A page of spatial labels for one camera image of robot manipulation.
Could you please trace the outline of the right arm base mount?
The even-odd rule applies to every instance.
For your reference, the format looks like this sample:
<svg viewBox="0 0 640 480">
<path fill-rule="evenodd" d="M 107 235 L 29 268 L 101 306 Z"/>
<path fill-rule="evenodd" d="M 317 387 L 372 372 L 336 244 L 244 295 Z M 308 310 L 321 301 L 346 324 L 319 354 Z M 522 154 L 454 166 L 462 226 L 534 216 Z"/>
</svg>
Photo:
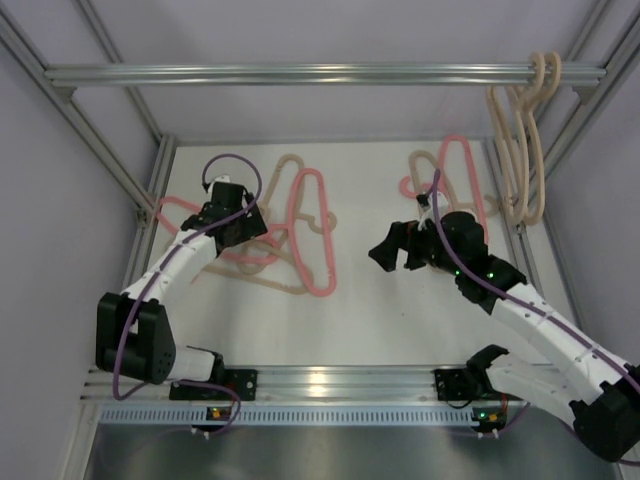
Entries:
<svg viewBox="0 0 640 480">
<path fill-rule="evenodd" d="M 494 396 L 486 376 L 468 368 L 436 369 L 434 380 L 437 397 L 441 401 L 467 402 Z"/>
</svg>

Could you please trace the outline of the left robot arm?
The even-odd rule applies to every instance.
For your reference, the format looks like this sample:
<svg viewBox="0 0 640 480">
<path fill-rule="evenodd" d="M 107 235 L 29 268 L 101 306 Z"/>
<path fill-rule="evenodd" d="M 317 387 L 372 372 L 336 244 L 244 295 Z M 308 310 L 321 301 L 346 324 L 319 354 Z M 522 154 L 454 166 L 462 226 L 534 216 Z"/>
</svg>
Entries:
<svg viewBox="0 0 640 480">
<path fill-rule="evenodd" d="M 170 311 L 204 267 L 224 250 L 265 234 L 267 226 L 246 187 L 215 181 L 209 194 L 152 267 L 122 293 L 100 299 L 95 358 L 100 370 L 154 385 L 216 382 L 223 376 L 219 354 L 176 344 Z"/>
</svg>

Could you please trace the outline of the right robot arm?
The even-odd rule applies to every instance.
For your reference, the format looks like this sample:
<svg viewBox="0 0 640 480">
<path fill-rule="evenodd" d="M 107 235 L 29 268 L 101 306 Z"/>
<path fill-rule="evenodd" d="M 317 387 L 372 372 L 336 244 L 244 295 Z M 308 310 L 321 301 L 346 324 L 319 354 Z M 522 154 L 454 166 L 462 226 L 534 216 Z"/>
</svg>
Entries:
<svg viewBox="0 0 640 480">
<path fill-rule="evenodd" d="M 466 369 L 486 390 L 525 400 L 569 426 L 597 457 L 620 462 L 639 442 L 639 368 L 598 346 L 564 319 L 509 262 L 490 253 L 474 217 L 394 222 L 368 255 L 384 271 L 431 266 L 451 274 L 461 295 L 524 339 L 553 367 L 543 372 L 490 345 Z"/>
</svg>

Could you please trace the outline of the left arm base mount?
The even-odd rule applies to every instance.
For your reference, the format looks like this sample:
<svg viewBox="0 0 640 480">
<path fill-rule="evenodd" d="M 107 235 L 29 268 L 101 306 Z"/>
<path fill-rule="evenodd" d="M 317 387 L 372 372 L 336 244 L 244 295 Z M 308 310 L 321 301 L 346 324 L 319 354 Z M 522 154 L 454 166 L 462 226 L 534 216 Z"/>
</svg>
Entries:
<svg viewBox="0 0 640 480">
<path fill-rule="evenodd" d="M 208 384 L 218 385 L 234 391 L 242 401 L 254 401 L 258 386 L 258 372 L 254 369 L 225 369 L 214 375 Z M 169 392 L 172 401 L 224 401 L 230 400 L 229 394 L 208 387 L 189 386 L 173 383 Z"/>
</svg>

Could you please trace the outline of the beige hanger with right hook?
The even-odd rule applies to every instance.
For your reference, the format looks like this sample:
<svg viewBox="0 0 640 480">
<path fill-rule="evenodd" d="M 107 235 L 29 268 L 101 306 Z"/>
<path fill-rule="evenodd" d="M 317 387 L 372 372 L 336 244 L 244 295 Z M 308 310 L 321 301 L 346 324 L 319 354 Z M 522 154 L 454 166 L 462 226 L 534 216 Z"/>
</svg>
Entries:
<svg viewBox="0 0 640 480">
<path fill-rule="evenodd" d="M 544 152 L 534 110 L 555 95 L 562 74 L 562 60 L 557 52 L 534 52 L 530 61 L 534 67 L 533 83 L 513 87 L 508 94 L 520 147 L 512 218 L 515 224 L 524 225 L 538 223 L 546 206 Z"/>
</svg>

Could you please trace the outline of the beige hanger bottom pile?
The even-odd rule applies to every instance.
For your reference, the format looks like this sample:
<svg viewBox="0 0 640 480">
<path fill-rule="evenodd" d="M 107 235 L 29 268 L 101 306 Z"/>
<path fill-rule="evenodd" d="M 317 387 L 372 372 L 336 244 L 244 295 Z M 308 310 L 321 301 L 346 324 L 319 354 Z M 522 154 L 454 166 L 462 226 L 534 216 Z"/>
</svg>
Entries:
<svg viewBox="0 0 640 480">
<path fill-rule="evenodd" d="M 272 231 L 269 231 L 258 239 L 250 240 L 242 244 L 239 249 L 235 251 L 225 251 L 222 254 L 221 258 L 226 262 L 232 263 L 235 266 L 234 269 L 217 266 L 212 262 L 205 266 L 203 271 L 287 294 L 309 294 L 310 289 L 303 281 L 301 281 L 299 285 L 286 285 L 276 280 L 259 276 L 259 273 L 264 271 L 267 266 L 277 261 L 282 261 L 290 265 L 296 273 L 299 272 L 293 258 L 293 248 L 290 248 L 290 252 L 283 250 L 289 238 L 290 235 L 287 229 L 284 229 L 284 232 L 281 234 L 274 234 Z"/>
</svg>

